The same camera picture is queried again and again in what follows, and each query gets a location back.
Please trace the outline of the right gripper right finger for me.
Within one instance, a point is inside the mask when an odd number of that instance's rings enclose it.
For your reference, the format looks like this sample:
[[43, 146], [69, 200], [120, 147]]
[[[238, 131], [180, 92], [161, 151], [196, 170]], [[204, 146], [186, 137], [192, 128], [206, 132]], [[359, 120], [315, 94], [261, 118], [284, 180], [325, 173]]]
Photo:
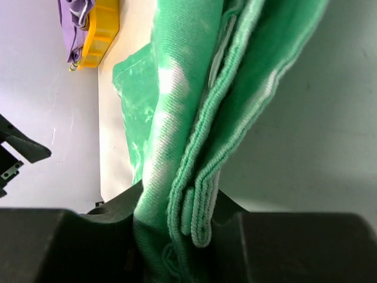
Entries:
[[248, 212], [219, 193], [211, 227], [214, 282], [376, 281], [376, 233], [354, 213]]

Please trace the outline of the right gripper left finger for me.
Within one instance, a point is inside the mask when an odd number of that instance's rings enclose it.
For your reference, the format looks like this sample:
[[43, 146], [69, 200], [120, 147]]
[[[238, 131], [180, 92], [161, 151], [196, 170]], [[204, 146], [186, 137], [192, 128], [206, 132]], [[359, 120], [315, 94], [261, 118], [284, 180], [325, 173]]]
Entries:
[[1, 282], [142, 282], [133, 236], [141, 182], [87, 214], [1, 209]]

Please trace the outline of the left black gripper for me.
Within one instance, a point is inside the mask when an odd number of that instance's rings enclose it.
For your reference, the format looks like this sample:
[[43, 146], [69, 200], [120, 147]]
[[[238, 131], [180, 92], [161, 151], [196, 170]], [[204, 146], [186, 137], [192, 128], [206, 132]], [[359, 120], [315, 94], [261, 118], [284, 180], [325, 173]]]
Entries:
[[42, 144], [30, 139], [1, 115], [1, 197], [6, 196], [5, 186], [19, 175], [24, 163], [2, 146], [7, 142], [30, 163], [51, 157], [52, 152]]

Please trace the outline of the green tie-dye trousers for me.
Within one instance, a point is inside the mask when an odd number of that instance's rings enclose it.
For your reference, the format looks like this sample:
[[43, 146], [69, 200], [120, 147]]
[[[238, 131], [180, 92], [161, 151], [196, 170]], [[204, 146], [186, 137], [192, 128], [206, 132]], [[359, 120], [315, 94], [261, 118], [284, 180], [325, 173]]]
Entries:
[[151, 41], [114, 66], [145, 282], [209, 282], [219, 175], [326, 1], [157, 1]]

